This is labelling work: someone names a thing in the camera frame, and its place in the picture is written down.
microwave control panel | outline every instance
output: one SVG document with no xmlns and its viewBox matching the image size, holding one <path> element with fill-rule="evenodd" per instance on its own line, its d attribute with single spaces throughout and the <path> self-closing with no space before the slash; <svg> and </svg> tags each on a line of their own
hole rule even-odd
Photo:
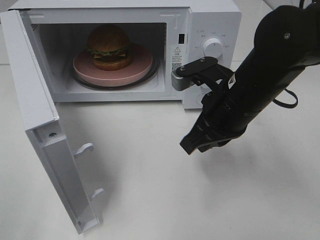
<svg viewBox="0 0 320 240">
<path fill-rule="evenodd" d="M 219 60 L 219 64 L 229 67 L 240 19 L 240 12 L 194 12 L 188 43 L 188 61 L 214 57 Z"/>
</svg>

microwave dial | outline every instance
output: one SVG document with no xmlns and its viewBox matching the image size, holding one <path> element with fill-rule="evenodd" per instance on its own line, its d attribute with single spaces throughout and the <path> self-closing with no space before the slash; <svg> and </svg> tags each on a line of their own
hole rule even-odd
<svg viewBox="0 0 320 240">
<path fill-rule="evenodd" d="M 224 51 L 223 41 L 217 36 L 211 36 L 202 44 L 203 53 L 206 57 L 219 58 Z"/>
</svg>

open microwave door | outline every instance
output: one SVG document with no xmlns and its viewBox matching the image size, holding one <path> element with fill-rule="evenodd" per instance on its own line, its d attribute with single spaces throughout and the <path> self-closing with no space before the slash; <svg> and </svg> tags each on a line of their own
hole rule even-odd
<svg viewBox="0 0 320 240">
<path fill-rule="evenodd" d="M 28 38 L 28 16 L 22 17 L 17 10 L 0 16 L 25 132 L 80 234 L 99 223 L 75 162 L 76 156 L 93 146 L 87 143 L 70 149 L 46 85 L 46 71 Z"/>
</svg>

lettuce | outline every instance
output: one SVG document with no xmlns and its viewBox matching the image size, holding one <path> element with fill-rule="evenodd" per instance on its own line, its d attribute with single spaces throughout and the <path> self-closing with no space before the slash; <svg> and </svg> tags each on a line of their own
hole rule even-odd
<svg viewBox="0 0 320 240">
<path fill-rule="evenodd" d="M 129 46 L 126 46 L 124 48 L 120 48 L 116 51 L 108 51 L 108 52 L 103 52 L 103 51 L 96 51 L 96 50 L 93 50 L 91 47 L 87 47 L 86 50 L 91 52 L 91 54 L 93 55 L 102 55 L 102 56 L 112 56 L 112 55 L 116 55 L 116 54 L 119 54 L 121 52 L 124 52 L 125 50 L 128 50 Z"/>
</svg>

screw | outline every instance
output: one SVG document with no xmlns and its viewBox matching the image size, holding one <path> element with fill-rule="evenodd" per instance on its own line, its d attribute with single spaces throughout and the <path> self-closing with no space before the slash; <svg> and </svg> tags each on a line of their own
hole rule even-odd
<svg viewBox="0 0 320 240">
<path fill-rule="evenodd" d="M 289 32 L 287 32 L 287 33 L 285 33 L 284 34 L 284 40 L 288 40 L 289 38 L 290 38 L 290 33 Z"/>
<path fill-rule="evenodd" d="M 57 136 L 57 134 L 55 132 L 52 132 L 49 134 L 49 138 L 53 139 Z"/>
</svg>

